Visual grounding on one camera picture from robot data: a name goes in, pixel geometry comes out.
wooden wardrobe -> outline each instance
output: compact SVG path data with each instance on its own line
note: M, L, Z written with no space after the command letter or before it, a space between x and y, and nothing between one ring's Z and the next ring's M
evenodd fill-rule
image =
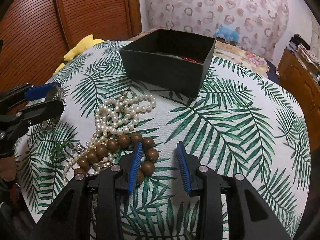
M14 0L0 22L0 92L45 83L82 38L141 32L139 0Z

palm leaf pattern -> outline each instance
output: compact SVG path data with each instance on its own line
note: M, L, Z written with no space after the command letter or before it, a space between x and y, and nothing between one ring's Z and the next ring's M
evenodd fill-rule
M62 189L62 169L72 143L84 144L91 137L94 124L87 124L93 123L94 109L106 98L130 90L157 97L156 109L140 115L134 132L153 138L160 157L152 176L121 200L125 239L195 239L199 199L187 197L183 190L173 154L178 141L217 173L244 174L293 237L310 180L308 134L295 98L257 73L213 57L198 97L188 99L129 79L119 53L127 43L99 43L56 73L49 82L61 82L67 90L58 128L47 133L33 126L17 142L20 181L36 220ZM59 155L52 159L57 149ZM130 152L119 151L115 163ZM67 177L71 179L73 171ZM222 203L227 239L226 200Z

wooden bead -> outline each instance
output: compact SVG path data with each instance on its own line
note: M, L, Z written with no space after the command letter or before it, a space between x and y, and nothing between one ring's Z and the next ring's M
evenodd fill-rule
M115 139L110 139L107 142L107 148L112 153L115 153L115 152L117 152L119 150L119 144Z
M76 168L73 174L76 176L78 173L82 173L85 176L85 170L81 168Z
M84 169L84 170L87 170L89 168L89 162L87 160L87 158L83 157L83 158L80 158L78 161L77 161L78 165L80 166L80 168Z
M104 144L100 144L96 147L96 154L100 160L102 160L103 157L108 157L109 152L110 151L108 151Z
M144 180L144 175L141 170L138 171L137 185L140 185Z
M126 134L122 134L119 136L118 144L120 145L120 147L127 148L130 145L130 143L131 143L131 140L129 136L127 136Z
M159 153L156 149L151 148L146 152L146 159L151 162L156 162L159 158Z
M138 133L133 133L132 135L130 135L130 140L131 140L131 144L135 145L136 143L142 141L142 135Z
M150 137L142 139L142 147L144 151L147 151L155 146L155 141Z
M141 164L140 169L142 170L142 172L144 173L144 175L146 176L150 176L153 171L155 170L155 165L152 162L143 162Z
M99 158L96 155L95 150L90 150L89 152L87 152L87 160L90 164L94 164L94 163L99 162Z

open box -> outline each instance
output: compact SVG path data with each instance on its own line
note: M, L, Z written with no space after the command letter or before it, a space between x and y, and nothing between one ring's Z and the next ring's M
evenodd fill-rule
M214 38L159 29L126 45L120 55L131 79L194 98L208 72L214 46Z

patterned curtain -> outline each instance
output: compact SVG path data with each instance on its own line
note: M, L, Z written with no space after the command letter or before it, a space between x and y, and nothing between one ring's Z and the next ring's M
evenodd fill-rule
M150 28L214 36L220 25L236 30L239 46L272 59L289 16L287 0L146 0Z

